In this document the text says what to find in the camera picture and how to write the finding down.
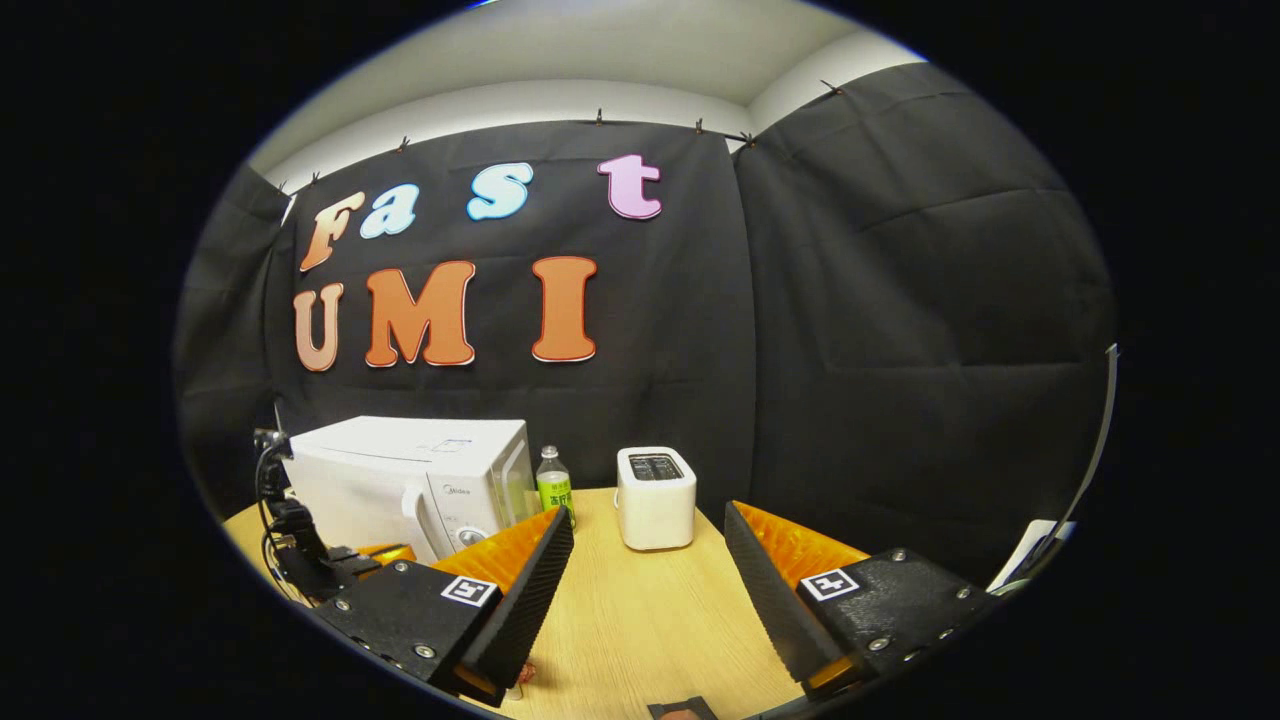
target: orange letter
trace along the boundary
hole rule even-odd
[[[300,292],[293,299],[294,338],[298,343],[298,360],[312,373],[323,373],[333,368],[338,357],[338,299],[342,297],[342,283],[326,284],[320,290],[324,302],[324,345],[316,350],[311,342],[311,307],[315,306],[314,291]]]
[[[467,345],[466,299],[467,282],[476,266],[466,261],[440,263],[426,278],[417,301],[410,295],[404,273],[390,269],[369,275],[369,292],[374,296],[374,327],[365,363],[371,368],[390,368],[399,359],[392,347],[392,334],[404,352],[404,360],[417,360],[428,325],[422,359],[431,365],[466,365],[475,360]]]
[[[316,213],[316,232],[311,236],[311,247],[307,249],[307,256],[302,259],[302,265],[298,266],[298,270],[305,273],[328,260],[329,255],[333,255],[329,242],[342,237],[342,233],[347,229],[347,220],[351,218],[351,213],[360,210],[360,206],[364,204],[365,193],[357,192]]]
[[[543,279],[543,337],[534,343],[534,357],[543,363],[576,363],[595,355],[586,337],[586,278],[595,274],[595,261],[586,258],[545,258],[534,263]]]

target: white toaster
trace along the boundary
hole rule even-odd
[[[632,550],[684,547],[694,541],[698,478],[669,447],[618,451],[618,528]]]

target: microwave knob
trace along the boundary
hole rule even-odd
[[[471,547],[472,544],[483,539],[484,539],[484,533],[481,533],[480,530],[475,530],[471,528],[463,528],[458,530],[458,541],[461,541],[462,544],[467,547]]]

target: blue letter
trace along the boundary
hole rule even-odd
[[[396,234],[413,224],[416,184],[396,186],[374,200],[374,211],[360,225],[360,237],[372,240],[383,233]]]
[[[480,170],[471,182],[471,192],[476,196],[467,202],[467,215],[472,220],[515,215],[529,200],[525,184],[532,179],[534,169],[529,163],[508,163]]]

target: white wall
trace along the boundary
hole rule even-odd
[[[692,127],[703,118],[708,131],[759,135],[778,119],[829,90],[858,77],[905,63],[919,55],[873,32],[855,32],[818,50],[778,77],[749,108],[680,90],[591,79],[526,81],[470,87],[407,102],[370,115],[296,152],[274,168],[257,168],[271,184],[296,192],[311,173],[326,176],[365,158],[385,152],[408,136],[410,142],[516,123],[636,120]],[[730,151],[741,142],[726,141]]]
[[[748,111],[759,129],[751,132],[759,133],[796,108],[831,92],[822,81],[840,87],[884,68],[924,61],[924,58],[870,31],[842,37],[797,63],[755,96]]]
[[[605,122],[639,120],[692,128],[698,118],[703,118],[703,128],[709,131],[754,132],[745,108],[705,95],[590,79],[508,82],[407,102],[325,136],[275,168],[255,169],[271,184],[284,182],[284,192],[294,192],[311,182],[311,173],[326,176],[393,150],[403,136],[413,143],[515,123],[594,120],[598,108],[603,108]],[[731,150],[741,145],[726,142]]]

